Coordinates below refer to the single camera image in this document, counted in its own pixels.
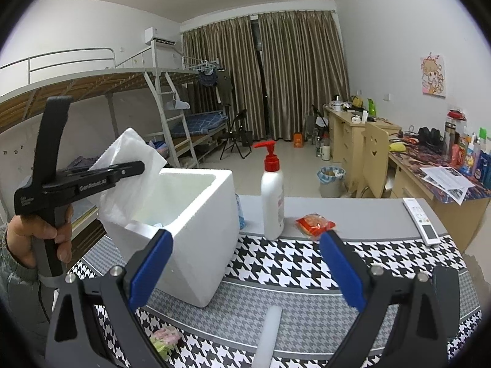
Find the green tissue packet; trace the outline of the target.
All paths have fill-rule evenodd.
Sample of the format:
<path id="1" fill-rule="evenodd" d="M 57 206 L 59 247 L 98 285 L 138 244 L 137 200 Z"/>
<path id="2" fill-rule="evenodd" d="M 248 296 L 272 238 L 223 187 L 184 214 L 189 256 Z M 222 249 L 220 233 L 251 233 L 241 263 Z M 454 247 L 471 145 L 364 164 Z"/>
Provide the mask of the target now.
<path id="1" fill-rule="evenodd" d="M 165 359 L 176 348 L 181 339 L 181 333 L 175 327 L 164 326 L 156 330 L 150 337 L 152 345 L 161 358 Z"/>

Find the white paper tissue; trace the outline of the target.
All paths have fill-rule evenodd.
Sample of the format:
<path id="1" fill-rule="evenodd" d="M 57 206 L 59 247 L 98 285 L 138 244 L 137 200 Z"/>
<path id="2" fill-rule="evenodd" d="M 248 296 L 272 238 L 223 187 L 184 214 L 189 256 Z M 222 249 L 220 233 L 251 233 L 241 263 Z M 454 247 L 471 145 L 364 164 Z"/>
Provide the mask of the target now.
<path id="1" fill-rule="evenodd" d="M 145 198 L 158 180 L 167 161 L 131 127 L 127 128 L 98 158 L 90 170 L 107 169 L 115 164 L 140 161 L 141 174 L 121 178 L 113 188 L 88 199 L 98 207 L 98 217 L 104 226 L 117 224 L 125 227 L 143 206 Z"/>

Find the white foam tube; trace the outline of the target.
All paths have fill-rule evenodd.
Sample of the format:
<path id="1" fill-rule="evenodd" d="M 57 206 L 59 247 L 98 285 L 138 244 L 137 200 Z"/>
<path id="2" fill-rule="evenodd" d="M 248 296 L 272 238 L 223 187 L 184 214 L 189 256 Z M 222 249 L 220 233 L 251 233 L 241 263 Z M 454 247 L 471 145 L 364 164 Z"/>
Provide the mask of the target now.
<path id="1" fill-rule="evenodd" d="M 252 360 L 252 368 L 270 368 L 276 346 L 278 330 L 280 328 L 282 308 L 271 306 L 264 320 L 261 336 L 259 338 L 256 354 Z"/>

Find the blue surgical face mask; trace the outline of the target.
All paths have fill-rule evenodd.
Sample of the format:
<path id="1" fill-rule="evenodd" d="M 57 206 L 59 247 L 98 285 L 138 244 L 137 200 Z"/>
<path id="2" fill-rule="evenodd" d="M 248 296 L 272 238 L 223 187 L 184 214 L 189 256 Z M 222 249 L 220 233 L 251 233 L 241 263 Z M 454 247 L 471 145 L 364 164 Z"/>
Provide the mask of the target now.
<path id="1" fill-rule="evenodd" d="M 236 200 L 237 211 L 238 211 L 239 230 L 242 231 L 246 226 L 246 220 L 244 217 L 243 209 L 241 207 L 241 199 L 238 194 L 235 195 L 235 200 Z"/>

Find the blue plaid quilt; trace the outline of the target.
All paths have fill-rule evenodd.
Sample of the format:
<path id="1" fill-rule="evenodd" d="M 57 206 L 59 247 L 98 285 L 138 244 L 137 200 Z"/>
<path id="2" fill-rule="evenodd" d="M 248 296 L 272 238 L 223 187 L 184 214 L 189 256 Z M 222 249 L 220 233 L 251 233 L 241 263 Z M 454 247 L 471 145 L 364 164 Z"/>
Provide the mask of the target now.
<path id="1" fill-rule="evenodd" d="M 85 167 L 90 168 L 97 162 L 98 159 L 99 159 L 98 156 L 91 157 L 91 158 L 78 156 L 70 164 L 68 164 L 67 168 L 70 170 L 77 169 L 77 168 L 85 168 Z"/>

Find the houndstooth table cloth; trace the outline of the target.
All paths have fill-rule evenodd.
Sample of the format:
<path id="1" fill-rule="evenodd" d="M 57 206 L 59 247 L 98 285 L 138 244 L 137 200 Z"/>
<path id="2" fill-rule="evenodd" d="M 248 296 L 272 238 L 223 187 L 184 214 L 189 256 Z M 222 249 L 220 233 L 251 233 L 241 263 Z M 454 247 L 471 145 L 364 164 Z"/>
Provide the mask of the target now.
<path id="1" fill-rule="evenodd" d="M 348 242 L 367 265 L 380 265 L 395 276 L 413 278 L 437 266 L 458 271 L 460 323 L 448 341 L 456 355 L 481 321 L 481 308 L 464 259 L 449 235 L 436 247 L 419 239 Z M 71 271 L 79 278 L 99 277 L 124 259 L 104 236 Z M 317 243 L 300 238 L 266 241 L 239 236 L 207 307 L 194 307 L 154 290 L 146 307 L 137 310 L 146 335 L 165 325 L 178 329 L 180 340 L 165 358 L 170 367 L 250 367 L 265 314 L 281 308 L 272 367 L 320 367 L 334 354 L 358 312 L 345 302 L 319 253 Z"/>

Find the red snack packet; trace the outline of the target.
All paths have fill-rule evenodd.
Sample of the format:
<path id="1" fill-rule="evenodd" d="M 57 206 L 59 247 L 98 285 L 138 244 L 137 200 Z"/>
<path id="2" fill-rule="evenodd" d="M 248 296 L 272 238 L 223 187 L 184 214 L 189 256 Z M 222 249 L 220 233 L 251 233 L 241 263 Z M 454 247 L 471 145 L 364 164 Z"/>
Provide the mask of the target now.
<path id="1" fill-rule="evenodd" d="M 335 229 L 336 224 L 317 213 L 311 213 L 296 219 L 296 227 L 308 238 L 317 241 L 320 236 Z"/>

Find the white styrofoam box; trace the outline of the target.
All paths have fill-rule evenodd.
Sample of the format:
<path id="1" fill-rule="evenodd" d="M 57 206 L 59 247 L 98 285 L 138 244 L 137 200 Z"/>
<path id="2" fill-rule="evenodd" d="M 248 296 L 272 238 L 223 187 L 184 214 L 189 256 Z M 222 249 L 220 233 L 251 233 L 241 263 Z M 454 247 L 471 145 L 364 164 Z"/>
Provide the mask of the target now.
<path id="1" fill-rule="evenodd" d="M 173 250 L 157 288 L 196 307 L 206 307 L 231 260 L 239 235 L 233 173 L 229 170 L 163 169 L 148 186 L 125 226 L 103 219 L 125 260 L 157 230 L 171 233 Z"/>

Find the wooden smiley chair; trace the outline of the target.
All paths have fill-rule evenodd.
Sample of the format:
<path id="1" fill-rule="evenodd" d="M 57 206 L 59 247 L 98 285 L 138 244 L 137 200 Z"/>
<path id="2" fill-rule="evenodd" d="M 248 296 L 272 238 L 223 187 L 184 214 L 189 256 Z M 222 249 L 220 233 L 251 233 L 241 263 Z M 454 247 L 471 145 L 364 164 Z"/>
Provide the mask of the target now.
<path id="1" fill-rule="evenodd" d="M 357 197 L 369 190 L 375 198 L 385 192 L 389 165 L 389 134 L 377 125 L 367 123 L 363 150 L 363 169 Z"/>

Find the wooden desk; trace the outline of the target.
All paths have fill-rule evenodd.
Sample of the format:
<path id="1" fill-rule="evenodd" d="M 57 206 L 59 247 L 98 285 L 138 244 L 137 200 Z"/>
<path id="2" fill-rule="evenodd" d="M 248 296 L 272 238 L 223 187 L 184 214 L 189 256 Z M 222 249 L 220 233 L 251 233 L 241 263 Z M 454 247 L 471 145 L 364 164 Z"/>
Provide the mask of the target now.
<path id="1" fill-rule="evenodd" d="M 337 112 L 328 105 L 331 153 L 333 161 L 346 170 L 345 187 L 349 193 L 360 192 L 364 185 L 365 125 L 355 124 L 351 113 Z M 408 144 L 405 152 L 389 153 L 389 162 L 395 165 L 392 198 L 424 198 L 434 210 L 443 226 L 464 252 L 478 233 L 484 213 L 489 206 L 490 190 L 473 180 L 464 201 L 457 204 L 452 198 L 423 180 L 423 167 L 445 166 L 440 155 L 419 145 Z"/>

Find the printed paper sheet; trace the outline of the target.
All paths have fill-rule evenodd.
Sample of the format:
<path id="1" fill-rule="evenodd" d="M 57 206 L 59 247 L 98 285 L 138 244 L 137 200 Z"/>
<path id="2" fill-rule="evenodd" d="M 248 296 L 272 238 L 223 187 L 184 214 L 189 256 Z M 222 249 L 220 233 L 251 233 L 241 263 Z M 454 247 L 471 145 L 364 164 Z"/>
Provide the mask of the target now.
<path id="1" fill-rule="evenodd" d="M 447 194 L 453 201 L 458 204 L 464 202 L 468 190 L 474 187 L 474 184 L 465 176 L 455 170 L 453 167 L 422 167 L 424 173 L 423 180 L 432 184 L 443 193 Z"/>

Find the blue gift bag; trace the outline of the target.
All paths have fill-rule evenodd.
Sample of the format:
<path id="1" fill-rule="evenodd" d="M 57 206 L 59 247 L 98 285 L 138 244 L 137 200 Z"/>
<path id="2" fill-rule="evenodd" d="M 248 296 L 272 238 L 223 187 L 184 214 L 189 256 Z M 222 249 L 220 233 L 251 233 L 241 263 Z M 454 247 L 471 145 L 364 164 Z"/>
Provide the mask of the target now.
<path id="1" fill-rule="evenodd" d="M 474 171 L 474 178 L 484 187 L 487 187 L 487 178 L 488 178 L 489 170 L 490 170 L 490 155 L 484 151 L 481 151 L 477 159 L 477 164 Z"/>

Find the white air conditioner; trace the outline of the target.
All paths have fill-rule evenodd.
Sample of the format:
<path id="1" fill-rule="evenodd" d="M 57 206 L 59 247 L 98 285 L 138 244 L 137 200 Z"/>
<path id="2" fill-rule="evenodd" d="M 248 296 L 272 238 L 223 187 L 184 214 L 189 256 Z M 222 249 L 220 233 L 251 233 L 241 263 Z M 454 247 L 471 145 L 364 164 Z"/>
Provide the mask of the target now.
<path id="1" fill-rule="evenodd" d="M 148 46 L 150 46 L 152 42 L 159 43 L 166 46 L 171 46 L 171 47 L 175 47 L 176 45 L 175 41 L 164 38 L 164 36 L 161 36 L 157 28 L 147 28 L 144 31 L 144 38 L 145 38 L 145 43 Z"/>

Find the brown curtains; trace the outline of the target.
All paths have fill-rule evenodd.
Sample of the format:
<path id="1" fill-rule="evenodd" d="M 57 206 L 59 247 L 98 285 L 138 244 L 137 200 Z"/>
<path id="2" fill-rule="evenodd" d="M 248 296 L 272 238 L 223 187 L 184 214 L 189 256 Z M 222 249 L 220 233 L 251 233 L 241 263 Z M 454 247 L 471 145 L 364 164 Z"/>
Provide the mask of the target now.
<path id="1" fill-rule="evenodd" d="M 184 51 L 229 71 L 254 139 L 291 140 L 313 106 L 350 96 L 338 27 L 331 11 L 263 13 L 258 26 L 260 48 L 244 16 L 184 32 Z"/>

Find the cartoon girl wall poster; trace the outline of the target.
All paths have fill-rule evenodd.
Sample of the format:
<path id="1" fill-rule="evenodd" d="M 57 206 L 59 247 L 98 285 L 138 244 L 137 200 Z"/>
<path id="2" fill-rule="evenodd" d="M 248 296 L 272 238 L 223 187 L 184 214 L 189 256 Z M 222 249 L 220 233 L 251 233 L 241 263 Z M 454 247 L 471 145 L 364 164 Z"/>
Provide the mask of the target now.
<path id="1" fill-rule="evenodd" d="M 430 96 L 446 97 L 446 76 L 443 57 L 428 54 L 421 58 L 421 89 Z"/>

